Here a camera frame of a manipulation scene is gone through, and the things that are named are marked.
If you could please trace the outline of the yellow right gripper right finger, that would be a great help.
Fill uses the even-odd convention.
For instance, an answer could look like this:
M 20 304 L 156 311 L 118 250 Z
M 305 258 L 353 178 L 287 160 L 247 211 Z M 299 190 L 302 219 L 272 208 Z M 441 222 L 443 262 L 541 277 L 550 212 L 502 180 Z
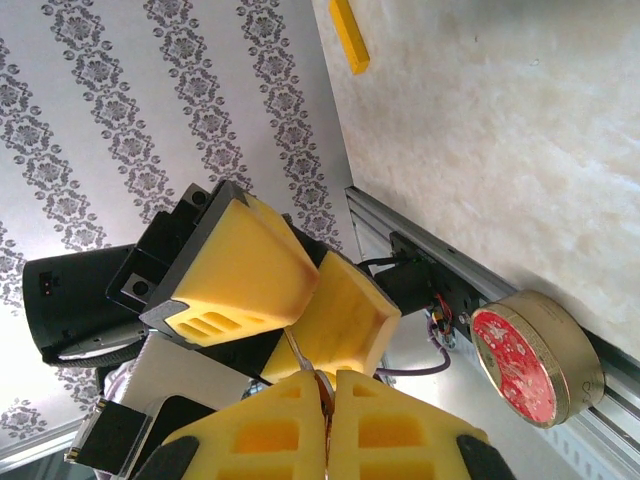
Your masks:
M 336 386 L 328 480 L 516 480 L 465 420 L 355 371 Z

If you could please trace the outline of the aluminium table edge rail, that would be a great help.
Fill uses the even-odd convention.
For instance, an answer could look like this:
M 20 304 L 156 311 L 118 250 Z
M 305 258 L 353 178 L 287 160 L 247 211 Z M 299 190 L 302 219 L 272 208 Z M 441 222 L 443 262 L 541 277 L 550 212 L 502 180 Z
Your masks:
M 385 206 L 356 187 L 346 190 L 353 220 L 366 225 L 386 243 L 397 231 L 427 256 L 452 270 L 479 291 L 485 301 L 496 301 L 516 292 L 514 286 L 446 242 Z M 623 458 L 640 470 L 640 362 L 593 333 L 587 337 L 595 347 L 605 372 L 604 399 L 558 429 L 573 434 L 593 449 Z

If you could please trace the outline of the round gold tin red lid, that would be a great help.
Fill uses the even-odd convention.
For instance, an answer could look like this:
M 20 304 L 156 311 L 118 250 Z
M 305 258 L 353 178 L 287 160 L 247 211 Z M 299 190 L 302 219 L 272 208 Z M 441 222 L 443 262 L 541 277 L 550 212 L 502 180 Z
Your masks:
M 478 308 L 470 335 L 500 397 L 537 428 L 560 425 L 604 397 L 605 374 L 592 343 L 546 295 L 524 290 Z

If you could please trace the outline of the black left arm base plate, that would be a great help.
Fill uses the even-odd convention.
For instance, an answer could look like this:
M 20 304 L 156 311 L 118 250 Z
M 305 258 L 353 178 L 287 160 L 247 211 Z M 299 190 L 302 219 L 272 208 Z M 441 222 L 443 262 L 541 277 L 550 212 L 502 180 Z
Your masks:
M 451 330 L 471 340 L 470 317 L 479 307 L 480 293 L 467 281 L 399 232 L 390 234 L 393 255 L 400 260 L 391 275 L 389 296 L 404 314 L 419 307 L 442 307 Z

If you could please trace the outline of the yellow wooden block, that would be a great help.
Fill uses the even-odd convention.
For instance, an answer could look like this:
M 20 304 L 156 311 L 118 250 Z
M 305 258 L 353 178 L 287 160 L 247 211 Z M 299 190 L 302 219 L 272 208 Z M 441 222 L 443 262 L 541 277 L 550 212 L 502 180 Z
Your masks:
M 364 73 L 370 56 L 349 0 L 329 0 L 329 14 L 354 75 Z

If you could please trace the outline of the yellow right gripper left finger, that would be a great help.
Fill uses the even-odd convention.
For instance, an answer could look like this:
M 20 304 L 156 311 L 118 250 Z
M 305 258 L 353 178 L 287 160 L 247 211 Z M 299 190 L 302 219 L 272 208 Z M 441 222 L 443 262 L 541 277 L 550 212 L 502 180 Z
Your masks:
M 165 438 L 133 480 L 326 480 L 326 424 L 299 371 Z

